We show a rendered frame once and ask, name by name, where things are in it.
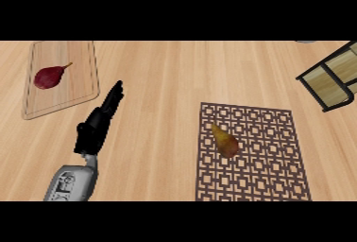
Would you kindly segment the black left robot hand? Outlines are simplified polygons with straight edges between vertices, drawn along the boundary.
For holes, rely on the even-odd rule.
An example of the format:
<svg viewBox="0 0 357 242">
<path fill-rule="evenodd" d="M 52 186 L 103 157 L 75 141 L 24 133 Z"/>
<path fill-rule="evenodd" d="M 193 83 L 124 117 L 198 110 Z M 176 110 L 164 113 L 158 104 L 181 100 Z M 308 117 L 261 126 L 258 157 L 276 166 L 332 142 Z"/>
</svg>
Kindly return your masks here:
<svg viewBox="0 0 357 242">
<path fill-rule="evenodd" d="M 122 81 L 120 80 L 109 91 L 103 104 L 91 111 L 87 120 L 77 126 L 77 142 L 74 152 L 96 155 L 103 146 L 111 120 L 115 115 L 122 94 Z"/>
</svg>

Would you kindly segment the golden brown croissant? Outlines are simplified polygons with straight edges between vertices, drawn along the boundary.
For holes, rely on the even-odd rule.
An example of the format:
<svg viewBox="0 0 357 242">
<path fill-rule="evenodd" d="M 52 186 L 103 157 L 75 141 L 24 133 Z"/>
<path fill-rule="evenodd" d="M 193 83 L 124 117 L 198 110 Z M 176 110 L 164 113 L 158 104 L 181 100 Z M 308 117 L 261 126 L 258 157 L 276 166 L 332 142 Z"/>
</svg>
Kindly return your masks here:
<svg viewBox="0 0 357 242">
<path fill-rule="evenodd" d="M 224 158 L 232 158 L 239 152 L 239 142 L 217 125 L 212 125 L 212 134 L 217 141 L 217 151 Z"/>
</svg>

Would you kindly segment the brown patterned placemat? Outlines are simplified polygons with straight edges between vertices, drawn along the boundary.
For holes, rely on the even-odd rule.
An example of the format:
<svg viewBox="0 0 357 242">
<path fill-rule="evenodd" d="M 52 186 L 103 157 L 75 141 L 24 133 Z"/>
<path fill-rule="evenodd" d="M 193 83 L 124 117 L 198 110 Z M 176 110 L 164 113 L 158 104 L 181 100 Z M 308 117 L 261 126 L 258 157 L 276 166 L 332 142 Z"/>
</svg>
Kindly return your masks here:
<svg viewBox="0 0 357 242">
<path fill-rule="evenodd" d="M 217 152 L 211 126 L 238 139 L 233 158 Z M 208 201 L 311 199 L 289 110 L 201 104 L 195 198 Z"/>
</svg>

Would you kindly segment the pale wooden cutting board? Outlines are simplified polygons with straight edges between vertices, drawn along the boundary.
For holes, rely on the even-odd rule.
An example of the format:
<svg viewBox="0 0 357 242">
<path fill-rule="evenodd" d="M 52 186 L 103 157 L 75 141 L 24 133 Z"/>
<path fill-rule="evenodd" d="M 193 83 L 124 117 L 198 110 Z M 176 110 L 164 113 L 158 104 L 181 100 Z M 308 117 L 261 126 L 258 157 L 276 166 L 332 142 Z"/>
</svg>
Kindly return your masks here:
<svg viewBox="0 0 357 242">
<path fill-rule="evenodd" d="M 61 83 L 40 89 L 35 74 L 41 68 L 71 65 Z M 78 105 L 99 96 L 99 77 L 93 41 L 38 41 L 31 44 L 22 98 L 22 118 L 31 120 Z"/>
</svg>

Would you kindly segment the dark red pear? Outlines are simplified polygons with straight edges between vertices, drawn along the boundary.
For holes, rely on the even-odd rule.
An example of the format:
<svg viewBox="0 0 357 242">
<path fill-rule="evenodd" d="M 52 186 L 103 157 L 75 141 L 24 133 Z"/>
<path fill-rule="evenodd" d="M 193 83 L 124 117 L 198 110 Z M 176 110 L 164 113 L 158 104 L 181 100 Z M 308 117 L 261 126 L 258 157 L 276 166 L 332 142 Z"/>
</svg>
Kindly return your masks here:
<svg viewBox="0 0 357 242">
<path fill-rule="evenodd" d="M 34 84 L 40 89 L 50 89 L 61 83 L 63 70 L 69 67 L 69 65 L 71 63 L 65 66 L 52 66 L 38 70 Z"/>
</svg>

